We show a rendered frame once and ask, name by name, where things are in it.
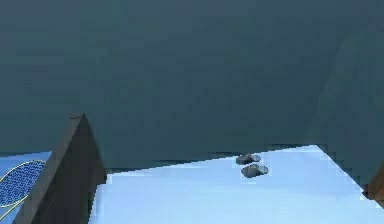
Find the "blue tennis racket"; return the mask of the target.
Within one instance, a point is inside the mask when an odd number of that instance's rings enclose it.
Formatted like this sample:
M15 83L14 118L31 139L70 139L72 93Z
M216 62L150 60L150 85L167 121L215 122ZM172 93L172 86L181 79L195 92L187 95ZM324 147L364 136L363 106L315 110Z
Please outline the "blue tennis racket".
M25 199L45 167L44 160L23 162L0 178L0 208L10 207Z

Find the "grey slipper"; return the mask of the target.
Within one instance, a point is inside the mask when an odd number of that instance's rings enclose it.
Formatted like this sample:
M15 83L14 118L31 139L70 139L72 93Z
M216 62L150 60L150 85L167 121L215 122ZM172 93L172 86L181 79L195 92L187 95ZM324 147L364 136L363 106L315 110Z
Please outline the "grey slipper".
M236 163L238 165L247 165L250 163L259 162L260 160L261 160L261 157L259 155L247 153L247 154L238 156L236 158Z
M246 178L262 176L268 172L269 169L266 166L259 166L257 164L252 164L241 169L241 174Z

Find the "brown wooden furniture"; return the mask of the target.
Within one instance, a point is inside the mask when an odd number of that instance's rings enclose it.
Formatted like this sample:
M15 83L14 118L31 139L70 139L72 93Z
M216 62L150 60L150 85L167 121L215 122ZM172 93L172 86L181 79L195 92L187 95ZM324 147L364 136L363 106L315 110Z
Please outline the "brown wooden furniture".
M384 161L370 182L364 185L362 194L384 209Z

